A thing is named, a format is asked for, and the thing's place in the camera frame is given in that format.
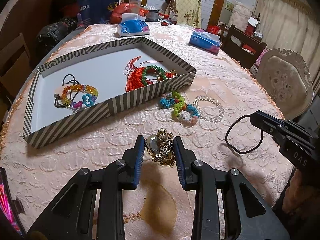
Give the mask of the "person's right hand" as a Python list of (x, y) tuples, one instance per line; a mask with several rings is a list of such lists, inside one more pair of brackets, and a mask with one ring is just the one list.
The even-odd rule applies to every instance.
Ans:
[(319, 179), (311, 177), (296, 169), (285, 190), (282, 210), (288, 215), (299, 218), (319, 219)]

